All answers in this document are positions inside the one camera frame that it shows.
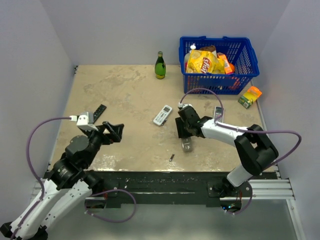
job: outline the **white remote control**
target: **white remote control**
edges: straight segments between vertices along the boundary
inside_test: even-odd
[[[165,105],[158,115],[153,120],[154,124],[161,126],[167,120],[167,117],[172,112],[172,107]]]

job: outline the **green glass bottle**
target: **green glass bottle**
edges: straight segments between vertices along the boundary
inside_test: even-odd
[[[158,59],[154,65],[155,77],[157,79],[163,79],[166,76],[166,64],[162,55],[162,51],[158,51]]]

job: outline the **tabletop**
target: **tabletop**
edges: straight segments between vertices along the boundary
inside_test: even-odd
[[[219,95],[225,108],[224,122],[261,126],[257,104],[245,109],[238,103],[242,93]],[[167,65],[164,79],[155,77],[154,65],[80,65],[64,116],[94,112],[104,104],[107,109],[95,125],[104,121],[124,124],[121,142],[100,148],[90,166],[95,171],[231,171],[240,164],[240,159],[236,148],[226,143],[194,136],[193,151],[183,152],[175,122],[183,95],[183,75],[178,65]],[[183,103],[192,104],[201,118],[212,117],[215,106],[219,106],[215,96],[204,94],[189,94]],[[157,126],[153,119],[164,105],[173,110],[167,122]],[[77,135],[82,133],[75,122],[61,122],[51,166]]]

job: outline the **orange box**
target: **orange box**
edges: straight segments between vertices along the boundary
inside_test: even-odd
[[[221,52],[218,52],[217,55],[218,55],[218,58],[219,58],[219,59],[222,59],[222,60],[224,61],[224,71],[225,71],[225,74],[232,74],[234,71],[232,71],[226,55],[224,55],[224,54],[221,53]]]
[[[261,96],[262,92],[255,86],[251,86],[238,100],[238,102],[248,109]]]

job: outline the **yellow chip bag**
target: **yellow chip bag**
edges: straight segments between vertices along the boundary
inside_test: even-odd
[[[225,74],[224,61],[210,51],[192,50],[186,66],[187,73]]]

